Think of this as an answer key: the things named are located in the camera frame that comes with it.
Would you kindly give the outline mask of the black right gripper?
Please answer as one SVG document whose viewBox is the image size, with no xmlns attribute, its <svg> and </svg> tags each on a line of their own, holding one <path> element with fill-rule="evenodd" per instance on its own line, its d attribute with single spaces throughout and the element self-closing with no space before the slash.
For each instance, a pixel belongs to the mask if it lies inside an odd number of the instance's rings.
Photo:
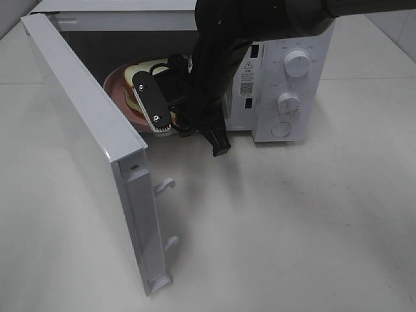
<svg viewBox="0 0 416 312">
<path fill-rule="evenodd" d="M 227 131 L 213 129 L 224 123 L 222 100 L 234 74 L 253 40 L 241 25 L 199 25 L 198 39 L 192 50 L 192 86 L 188 102 L 188 126 L 203 131 L 213 147 L 213 156 L 230 149 Z"/>
</svg>

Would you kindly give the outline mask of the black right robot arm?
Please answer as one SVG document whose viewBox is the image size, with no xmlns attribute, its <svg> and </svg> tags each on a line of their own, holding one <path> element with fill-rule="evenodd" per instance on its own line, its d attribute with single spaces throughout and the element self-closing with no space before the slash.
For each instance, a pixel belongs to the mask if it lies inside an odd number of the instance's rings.
<svg viewBox="0 0 416 312">
<path fill-rule="evenodd" d="M 194 91 L 184 115 L 213 155 L 223 155 L 231 145 L 222 97 L 253 42 L 320 35 L 340 16 L 414 8 L 414 1 L 197 1 Z"/>
</svg>

